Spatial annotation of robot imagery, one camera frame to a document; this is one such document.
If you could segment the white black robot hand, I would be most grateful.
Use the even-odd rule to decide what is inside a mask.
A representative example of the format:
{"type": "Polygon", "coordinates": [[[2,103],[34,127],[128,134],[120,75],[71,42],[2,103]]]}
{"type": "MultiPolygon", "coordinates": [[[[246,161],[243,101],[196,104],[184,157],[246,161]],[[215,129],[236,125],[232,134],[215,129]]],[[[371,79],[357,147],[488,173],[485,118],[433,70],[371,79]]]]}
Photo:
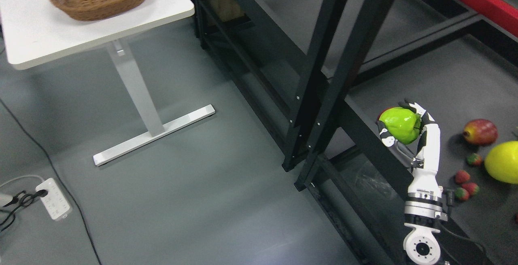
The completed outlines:
{"type": "Polygon", "coordinates": [[[399,155],[399,160],[410,167],[413,176],[407,189],[408,194],[422,189],[433,191],[434,195],[442,197],[442,190],[437,184],[435,176],[439,169],[440,157],[440,128],[429,111],[417,102],[405,99],[399,103],[399,107],[412,110],[420,116],[420,135],[411,144],[405,145],[398,141],[378,119],[377,126],[379,137],[383,145],[394,155],[399,155]]]}

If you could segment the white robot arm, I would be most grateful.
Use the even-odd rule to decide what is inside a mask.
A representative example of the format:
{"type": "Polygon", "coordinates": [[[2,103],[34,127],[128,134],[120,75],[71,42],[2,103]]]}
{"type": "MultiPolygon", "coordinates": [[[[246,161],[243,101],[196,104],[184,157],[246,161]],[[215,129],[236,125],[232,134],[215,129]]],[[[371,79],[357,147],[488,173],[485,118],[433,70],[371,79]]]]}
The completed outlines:
{"type": "Polygon", "coordinates": [[[449,265],[435,237],[441,232],[442,221],[448,220],[442,197],[422,189],[410,192],[404,214],[404,225],[411,229],[403,241],[407,261],[415,265],[449,265]]]}

